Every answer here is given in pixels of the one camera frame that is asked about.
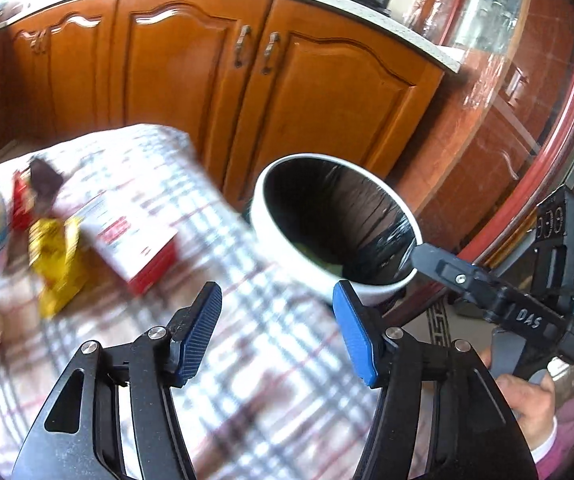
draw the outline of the pink sleeve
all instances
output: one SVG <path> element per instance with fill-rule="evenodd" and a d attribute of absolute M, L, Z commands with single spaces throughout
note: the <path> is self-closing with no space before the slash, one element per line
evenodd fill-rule
<path fill-rule="evenodd" d="M 536 464 L 540 480 L 548 478 L 563 461 L 574 445 L 574 399 L 563 405 L 556 413 L 558 434 L 551 450 Z"/>

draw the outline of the red and white box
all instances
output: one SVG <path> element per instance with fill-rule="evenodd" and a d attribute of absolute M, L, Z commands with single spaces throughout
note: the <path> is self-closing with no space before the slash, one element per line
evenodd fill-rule
<path fill-rule="evenodd" d="M 123 197 L 105 191 L 75 214 L 100 257 L 139 296 L 177 261 L 176 231 Z"/>

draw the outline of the yellow snack bag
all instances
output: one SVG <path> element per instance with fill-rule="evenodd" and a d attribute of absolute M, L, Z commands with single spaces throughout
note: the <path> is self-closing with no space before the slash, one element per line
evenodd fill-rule
<path fill-rule="evenodd" d="M 52 317 L 83 288 L 84 270 L 80 240 L 80 219 L 41 219 L 29 230 L 29 264 L 44 280 L 40 293 L 40 315 Z"/>

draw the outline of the trash can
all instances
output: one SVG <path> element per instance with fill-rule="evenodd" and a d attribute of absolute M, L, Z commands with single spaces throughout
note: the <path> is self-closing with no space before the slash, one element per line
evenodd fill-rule
<path fill-rule="evenodd" d="M 331 303 L 350 280 L 363 304 L 391 298 L 416 275 L 417 221 L 378 177 L 350 162 L 300 153 L 260 174 L 250 221 L 262 250 Z"/>

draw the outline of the screw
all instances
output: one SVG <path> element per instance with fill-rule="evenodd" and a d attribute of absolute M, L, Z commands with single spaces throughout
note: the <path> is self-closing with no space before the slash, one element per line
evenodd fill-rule
<path fill-rule="evenodd" d="M 147 332 L 149 339 L 162 339 L 166 336 L 166 328 L 164 326 L 155 326 Z"/>
<path fill-rule="evenodd" d="M 471 345 L 469 344 L 469 341 L 465 341 L 464 339 L 458 339 L 456 341 L 455 346 L 458 352 L 469 352 L 471 350 Z"/>
<path fill-rule="evenodd" d="M 397 326 L 390 326 L 385 330 L 385 335 L 389 339 L 397 340 L 403 338 L 404 332 L 403 329 L 398 328 Z"/>
<path fill-rule="evenodd" d="M 83 354 L 93 354 L 98 348 L 98 343 L 96 341 L 87 341 L 86 343 L 83 343 L 83 345 L 80 347 L 80 351 Z"/>

